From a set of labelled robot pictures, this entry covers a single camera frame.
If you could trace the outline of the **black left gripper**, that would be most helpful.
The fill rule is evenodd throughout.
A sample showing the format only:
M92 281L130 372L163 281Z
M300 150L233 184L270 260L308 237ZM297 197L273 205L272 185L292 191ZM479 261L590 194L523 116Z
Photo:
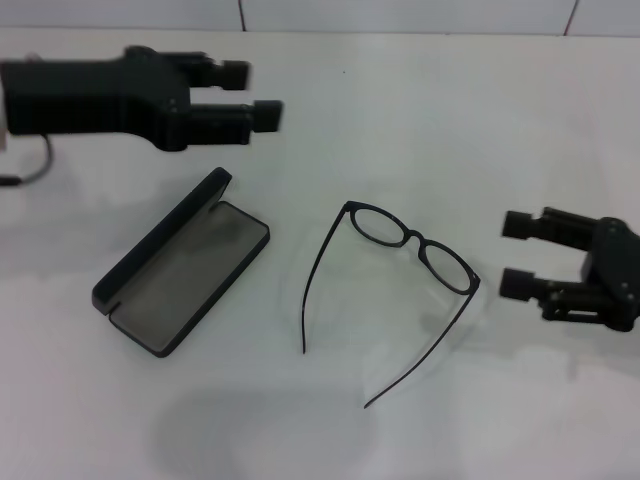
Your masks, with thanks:
M173 53L171 64L148 47L129 47L108 60L6 60L7 129L15 136L125 133L167 152L247 145L253 133L279 131L284 103L193 105L189 111L189 86L245 91L250 73L249 62L216 62L204 52Z

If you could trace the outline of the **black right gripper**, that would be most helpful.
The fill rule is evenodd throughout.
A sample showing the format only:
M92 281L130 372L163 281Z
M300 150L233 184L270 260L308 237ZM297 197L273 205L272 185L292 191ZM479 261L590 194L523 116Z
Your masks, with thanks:
M543 279L506 268L501 297L521 302L535 299L547 321L603 323L619 332L634 328L639 317L639 235L624 221L613 217L597 221L552 207L545 207L538 218L510 210L502 236L589 251L581 267L586 283Z

